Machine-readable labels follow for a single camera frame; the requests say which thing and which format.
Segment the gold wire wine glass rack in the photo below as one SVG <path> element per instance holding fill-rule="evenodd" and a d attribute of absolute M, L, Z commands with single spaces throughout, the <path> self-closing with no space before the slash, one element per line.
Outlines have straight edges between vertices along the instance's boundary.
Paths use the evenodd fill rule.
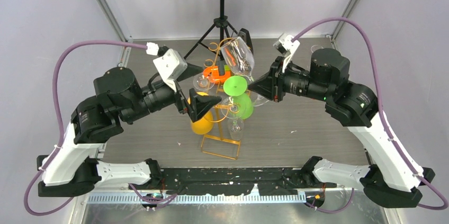
<path fill-rule="evenodd" d="M 207 59 L 205 61 L 205 63 L 204 63 L 205 68 L 211 67 L 211 66 L 224 66 L 222 64 L 222 61 L 218 60 L 218 56 L 219 56 L 219 53 L 220 53 L 219 48 L 222 46 L 222 44 L 226 43 L 228 39 L 230 39 L 230 38 L 225 38 L 225 39 L 221 40 L 219 43 L 215 43 L 214 42 L 213 44 L 215 45 L 215 48 L 214 49 L 209 48 L 210 51 L 215 52 L 215 59 L 214 60 Z M 216 88 L 216 90 L 215 90 L 216 93 L 224 93 L 223 83 L 215 84 L 214 87 Z M 214 127 L 218 128 L 218 134 L 216 136 L 212 135 L 210 133 L 207 133 L 207 134 L 203 135 L 203 139 L 202 139 L 202 142 L 201 142 L 201 145 L 200 145 L 201 152 L 204 153 L 204 154 L 218 156 L 218 157 L 222 157 L 222 158 L 226 158 L 226 159 L 237 160 L 238 156 L 239 156 L 239 152 L 240 152 L 241 141 L 235 141 L 235 140 L 232 140 L 230 138 L 226 138 L 225 137 L 223 127 L 227 124 L 227 118 L 223 116 L 223 114 L 222 114 L 222 112 L 220 110 L 220 104 L 217 104 L 217 105 L 215 105 L 213 107 L 212 114 L 213 114 L 213 121 L 212 122 L 214 123 L 213 128 Z M 218 142 L 231 144 L 231 145 L 236 147 L 236 154 L 234 156 L 227 156 L 227 155 L 223 155 L 223 154 L 220 154 L 220 153 L 214 153 L 214 152 L 211 152 L 211 151 L 207 151 L 204 148 L 205 143 L 206 143 L 207 140 L 215 140 L 215 141 L 218 141 Z"/>

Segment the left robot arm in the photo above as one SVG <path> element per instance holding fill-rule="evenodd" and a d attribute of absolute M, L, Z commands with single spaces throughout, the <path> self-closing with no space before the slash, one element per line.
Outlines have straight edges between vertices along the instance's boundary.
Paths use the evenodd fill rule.
<path fill-rule="evenodd" d="M 95 95 L 80 102 L 72 113 L 62 145 L 37 159 L 43 168 L 38 183 L 40 197 L 72 198 L 98 187 L 121 184 L 160 188 L 164 177 L 156 160 L 114 164 L 98 160 L 95 153 L 123 132 L 122 123 L 133 124 L 170 105 L 196 122 L 222 100 L 195 89 L 190 89 L 186 98 L 179 87 L 172 89 L 156 76 L 141 87 L 133 71 L 123 67 L 112 68 L 95 79 L 94 88 Z"/>

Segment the clear tall flute glass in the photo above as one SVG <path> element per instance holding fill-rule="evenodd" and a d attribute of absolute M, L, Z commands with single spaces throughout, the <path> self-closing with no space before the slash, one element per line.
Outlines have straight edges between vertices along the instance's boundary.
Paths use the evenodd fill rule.
<path fill-rule="evenodd" d="M 311 51 L 311 53 L 314 53 L 317 50 L 321 50 L 321 49 L 323 49 L 323 46 L 316 44 L 316 45 L 311 46 L 310 51 Z"/>

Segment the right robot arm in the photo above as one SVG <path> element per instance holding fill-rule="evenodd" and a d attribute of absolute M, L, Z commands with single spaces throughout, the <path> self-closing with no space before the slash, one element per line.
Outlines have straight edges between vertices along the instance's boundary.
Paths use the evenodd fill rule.
<path fill-rule="evenodd" d="M 311 157 L 302 167 L 300 178 L 316 187 L 335 183 L 362 191 L 384 208 L 415 208 L 421 185 L 431 182 L 431 168 L 414 166 L 420 180 L 408 167 L 411 158 L 402 158 L 398 141 L 388 138 L 380 117 L 376 94 L 367 86 L 349 80 L 350 62 L 337 50 L 318 49 L 311 55 L 309 70 L 295 64 L 284 65 L 277 57 L 269 71 L 249 85 L 249 89 L 268 100 L 279 102 L 285 94 L 303 96 L 325 103 L 325 111 L 352 132 L 369 152 L 372 165 L 355 166 Z"/>

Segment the green silicone wine glass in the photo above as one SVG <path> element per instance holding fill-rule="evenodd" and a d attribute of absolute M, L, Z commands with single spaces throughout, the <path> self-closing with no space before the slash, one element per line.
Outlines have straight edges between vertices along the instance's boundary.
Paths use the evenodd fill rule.
<path fill-rule="evenodd" d="M 253 111 L 254 107 L 252 101 L 247 94 L 247 81 L 242 76 L 231 76 L 223 84 L 224 92 L 229 96 L 235 96 L 246 106 L 246 111 L 243 116 L 243 120 L 248 119 Z"/>

